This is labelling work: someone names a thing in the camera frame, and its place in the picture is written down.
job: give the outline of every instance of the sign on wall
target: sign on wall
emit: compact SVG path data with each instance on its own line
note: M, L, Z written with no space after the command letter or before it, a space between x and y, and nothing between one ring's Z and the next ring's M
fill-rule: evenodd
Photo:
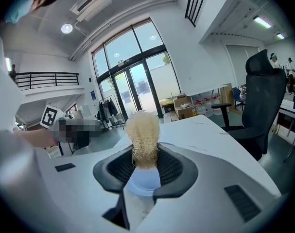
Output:
M46 108L40 120L40 125L44 126L47 129L50 129L54 122L57 121L63 115L63 111L52 106L46 105Z
M92 100L96 100L96 97L95 97L94 91L91 91L91 97L92 97Z

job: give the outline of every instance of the air conditioner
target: air conditioner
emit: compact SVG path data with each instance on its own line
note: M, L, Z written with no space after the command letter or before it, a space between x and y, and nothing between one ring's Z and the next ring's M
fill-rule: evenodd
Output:
M89 21L111 3L112 0L78 0L70 11L78 15L77 21Z

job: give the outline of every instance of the black rectangular slot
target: black rectangular slot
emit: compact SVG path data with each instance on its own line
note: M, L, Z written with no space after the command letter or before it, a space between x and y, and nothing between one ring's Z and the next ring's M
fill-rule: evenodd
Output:
M76 167L73 163L67 163L67 164L64 164L64 165L55 166L55 169L56 169L58 172L62 172L62 171L65 171L65 170L71 169L71 168L73 168L73 167Z
M83 5L81 5L81 6L77 9L77 11L78 11L78 12L81 12L81 11L83 10L83 8L85 8L86 5L89 4L91 1L92 1L92 0L87 0L87 1L85 1L85 2L83 3Z
M239 185L225 187L224 190L234 203L244 222L254 218L261 212L260 208L250 199Z

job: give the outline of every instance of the hanging clothes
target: hanging clothes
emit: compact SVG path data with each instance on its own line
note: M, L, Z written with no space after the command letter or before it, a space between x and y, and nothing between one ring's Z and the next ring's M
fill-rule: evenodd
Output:
M105 118L105 113L104 113L104 109L103 109L103 104L102 103L100 103L99 104L99 112L98 112L98 114L100 114L99 116L100 116L100 120L101 121L106 121L106 118Z
M105 115L105 120L108 123L109 119L111 118L111 115L109 113L107 101L103 103L103 111L104 111L104 115Z
M116 108L112 98L109 101L108 108L109 108L109 112L111 115L116 116L118 114L117 108Z

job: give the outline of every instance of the black railing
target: black railing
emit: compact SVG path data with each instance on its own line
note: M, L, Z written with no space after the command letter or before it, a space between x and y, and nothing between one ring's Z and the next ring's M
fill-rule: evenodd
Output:
M79 73L73 72L22 72L12 78L21 90L48 86L79 85Z
M188 2L187 2L187 8L186 8L186 12L185 12L185 18L188 18L191 21L191 23L192 23L192 25L194 27L196 27L195 22L197 20L198 15L199 15L199 11L200 11L200 9L202 7L203 1L204 0L200 0L199 7L197 7L199 0L196 0L195 6L194 6L195 0L188 0Z

